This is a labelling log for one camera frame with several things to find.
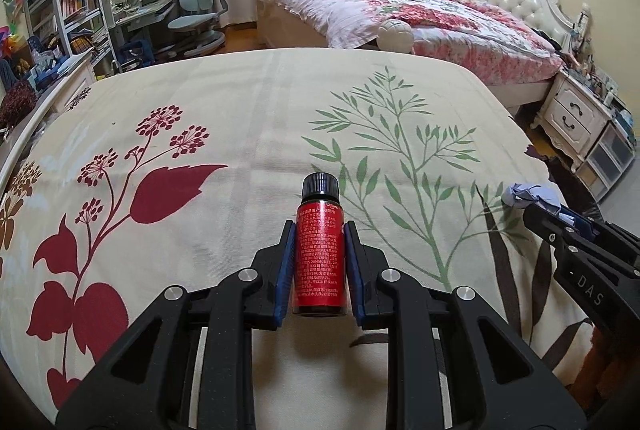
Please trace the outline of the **red bottle black cap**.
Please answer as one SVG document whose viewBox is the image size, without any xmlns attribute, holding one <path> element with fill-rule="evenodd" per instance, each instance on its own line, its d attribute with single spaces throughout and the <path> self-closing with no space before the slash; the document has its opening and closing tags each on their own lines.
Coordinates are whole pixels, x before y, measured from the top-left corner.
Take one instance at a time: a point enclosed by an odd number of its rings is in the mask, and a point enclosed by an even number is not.
<svg viewBox="0 0 640 430">
<path fill-rule="evenodd" d="M 296 212 L 294 312 L 334 317 L 345 311 L 344 211 L 337 178 L 314 172 L 303 180 Z"/>
</svg>

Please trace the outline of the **plastic drawer storage unit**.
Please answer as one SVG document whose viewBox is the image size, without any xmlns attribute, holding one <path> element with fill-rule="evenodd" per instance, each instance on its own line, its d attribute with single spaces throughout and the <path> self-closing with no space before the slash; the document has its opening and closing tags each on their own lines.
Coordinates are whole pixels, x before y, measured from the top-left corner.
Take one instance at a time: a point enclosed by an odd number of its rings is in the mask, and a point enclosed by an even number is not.
<svg viewBox="0 0 640 430">
<path fill-rule="evenodd" d="M 590 148 L 577 177 L 596 202 L 602 202 L 636 158 L 634 144 L 616 121 L 610 121 Z"/>
</svg>

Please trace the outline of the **white nightstand with drawers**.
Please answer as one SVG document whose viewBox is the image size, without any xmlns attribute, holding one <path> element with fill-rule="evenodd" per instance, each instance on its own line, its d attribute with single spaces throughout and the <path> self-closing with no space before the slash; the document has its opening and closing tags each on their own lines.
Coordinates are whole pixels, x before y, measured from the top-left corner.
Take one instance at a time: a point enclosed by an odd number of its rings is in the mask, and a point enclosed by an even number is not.
<svg viewBox="0 0 640 430">
<path fill-rule="evenodd" d="M 611 120 L 612 112 L 588 86 L 561 69 L 530 127 L 541 127 L 551 145 L 570 158 L 570 170 L 576 172 Z"/>
</svg>

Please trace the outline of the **floral cream bed sheet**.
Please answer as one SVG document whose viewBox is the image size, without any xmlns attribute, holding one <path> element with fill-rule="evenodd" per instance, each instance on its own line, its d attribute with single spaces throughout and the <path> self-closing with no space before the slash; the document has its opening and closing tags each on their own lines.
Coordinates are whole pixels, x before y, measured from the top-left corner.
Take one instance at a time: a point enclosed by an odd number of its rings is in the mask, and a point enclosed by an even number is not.
<svg viewBox="0 0 640 430">
<path fill-rule="evenodd" d="M 592 328 L 506 208 L 546 165 L 441 60 L 267 50 L 138 69 L 68 98 L 1 192 L 1 354 L 46 421 L 166 287 L 274 244 L 315 171 L 361 240 L 427 287 L 474 288 L 571 384 Z"/>
</svg>

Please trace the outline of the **pink floral quilt bed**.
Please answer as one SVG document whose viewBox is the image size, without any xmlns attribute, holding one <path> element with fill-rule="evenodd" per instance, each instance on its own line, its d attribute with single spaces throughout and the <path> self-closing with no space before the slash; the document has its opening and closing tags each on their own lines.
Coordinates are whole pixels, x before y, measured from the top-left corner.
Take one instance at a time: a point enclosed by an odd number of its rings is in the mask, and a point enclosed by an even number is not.
<svg viewBox="0 0 640 430">
<path fill-rule="evenodd" d="M 469 69 L 488 86 L 552 78 L 552 43 L 498 6 L 474 0 L 256 0 L 260 38 L 272 48 L 353 50 L 375 46 L 396 18 L 413 31 L 413 52 Z"/>
</svg>

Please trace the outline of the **light blue desk chair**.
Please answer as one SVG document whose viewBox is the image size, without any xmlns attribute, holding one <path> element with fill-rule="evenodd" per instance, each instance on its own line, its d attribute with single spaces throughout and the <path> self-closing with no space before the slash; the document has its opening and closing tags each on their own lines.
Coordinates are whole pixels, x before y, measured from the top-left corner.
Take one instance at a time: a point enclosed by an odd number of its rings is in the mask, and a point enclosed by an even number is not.
<svg viewBox="0 0 640 430">
<path fill-rule="evenodd" d="M 186 38 L 172 49 L 177 55 L 190 58 L 213 54 L 226 43 L 226 36 L 217 27 L 228 12 L 226 0 L 179 0 L 184 14 L 172 20 L 168 29 Z"/>
</svg>

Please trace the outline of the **grey study desk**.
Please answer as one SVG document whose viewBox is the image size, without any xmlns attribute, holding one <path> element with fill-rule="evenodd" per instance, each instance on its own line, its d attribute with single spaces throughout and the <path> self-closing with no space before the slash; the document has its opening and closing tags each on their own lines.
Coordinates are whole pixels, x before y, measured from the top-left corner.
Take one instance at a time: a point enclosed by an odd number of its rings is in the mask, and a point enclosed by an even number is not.
<svg viewBox="0 0 640 430">
<path fill-rule="evenodd" d="M 100 5 L 115 64 L 120 67 L 125 63 L 119 56 L 127 43 L 124 30 L 145 29 L 162 22 L 175 7 L 176 0 L 156 0 L 148 4 L 143 4 L 142 0 L 100 0 Z"/>
</svg>

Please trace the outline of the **white round bed post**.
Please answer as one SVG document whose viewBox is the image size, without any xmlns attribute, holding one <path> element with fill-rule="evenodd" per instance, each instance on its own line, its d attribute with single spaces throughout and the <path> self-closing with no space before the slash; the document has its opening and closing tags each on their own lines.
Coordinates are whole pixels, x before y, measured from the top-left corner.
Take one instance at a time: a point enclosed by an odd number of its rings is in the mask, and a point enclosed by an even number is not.
<svg viewBox="0 0 640 430">
<path fill-rule="evenodd" d="M 412 28 L 403 20 L 390 18 L 378 26 L 376 44 L 381 51 L 411 54 L 413 43 Z"/>
</svg>

